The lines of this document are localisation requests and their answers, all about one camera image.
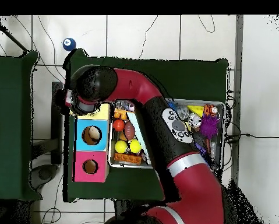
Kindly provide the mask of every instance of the orange lego brick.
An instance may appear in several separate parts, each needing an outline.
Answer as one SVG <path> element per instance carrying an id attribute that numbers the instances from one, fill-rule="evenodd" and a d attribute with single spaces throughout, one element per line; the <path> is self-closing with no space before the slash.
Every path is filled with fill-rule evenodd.
<path id="1" fill-rule="evenodd" d="M 120 153 L 114 154 L 114 160 L 117 160 L 119 162 L 130 162 L 130 163 L 134 163 L 137 165 L 140 165 L 142 162 L 141 156 L 126 155 L 126 154 L 120 154 Z"/>
<path id="2" fill-rule="evenodd" d="M 127 112 L 126 110 L 122 109 L 114 109 L 114 117 L 115 118 L 120 118 L 121 120 L 126 120 L 127 119 Z"/>

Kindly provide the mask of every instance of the circular hole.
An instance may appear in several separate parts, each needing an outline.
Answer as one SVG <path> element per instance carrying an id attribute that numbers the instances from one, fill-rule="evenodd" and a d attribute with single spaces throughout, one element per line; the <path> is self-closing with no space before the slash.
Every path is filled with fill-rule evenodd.
<path id="1" fill-rule="evenodd" d="M 87 160 L 83 163 L 83 170 L 88 174 L 94 174 L 98 170 L 98 163 L 95 160 Z"/>
<path id="2" fill-rule="evenodd" d="M 102 139 L 102 132 L 96 126 L 88 126 L 82 132 L 82 140 L 88 145 L 96 145 Z"/>

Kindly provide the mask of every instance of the purple pom pom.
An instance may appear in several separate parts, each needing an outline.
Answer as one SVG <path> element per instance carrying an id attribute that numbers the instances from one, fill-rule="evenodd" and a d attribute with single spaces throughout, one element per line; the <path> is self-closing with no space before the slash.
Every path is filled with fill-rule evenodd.
<path id="1" fill-rule="evenodd" d="M 217 124 L 219 123 L 219 119 L 215 116 L 206 116 L 203 114 L 202 116 L 202 124 L 200 126 L 200 133 L 205 136 L 208 140 L 218 134 Z"/>

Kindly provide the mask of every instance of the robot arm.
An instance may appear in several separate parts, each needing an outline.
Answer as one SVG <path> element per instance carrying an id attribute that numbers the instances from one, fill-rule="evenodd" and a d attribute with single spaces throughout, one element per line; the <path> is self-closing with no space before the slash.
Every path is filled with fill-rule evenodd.
<path id="1" fill-rule="evenodd" d="M 158 87 L 145 75 L 125 69 L 87 66 L 72 76 L 72 111 L 87 114 L 101 102 L 131 100 L 167 207 L 148 215 L 163 224 L 223 224 L 221 186 Z"/>

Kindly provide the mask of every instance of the green table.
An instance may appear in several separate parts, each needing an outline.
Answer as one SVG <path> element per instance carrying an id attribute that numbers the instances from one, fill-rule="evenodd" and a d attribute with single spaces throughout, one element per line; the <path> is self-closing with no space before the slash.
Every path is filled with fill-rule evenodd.
<path id="1" fill-rule="evenodd" d="M 182 60 L 136 60 L 123 58 L 88 57 L 82 49 L 72 51 L 63 67 L 72 76 L 80 67 L 88 64 L 140 71 L 150 77 L 161 89 L 165 98 L 226 101 L 226 74 L 228 62 Z M 72 182 L 74 117 L 69 117 L 69 161 L 64 164 L 67 171 L 68 200 L 75 198 L 122 200 L 161 200 L 162 189 L 152 169 L 130 169 L 111 167 L 105 183 Z"/>
<path id="2" fill-rule="evenodd" d="M 29 185 L 30 81 L 38 52 L 0 57 L 0 199 L 39 200 Z"/>

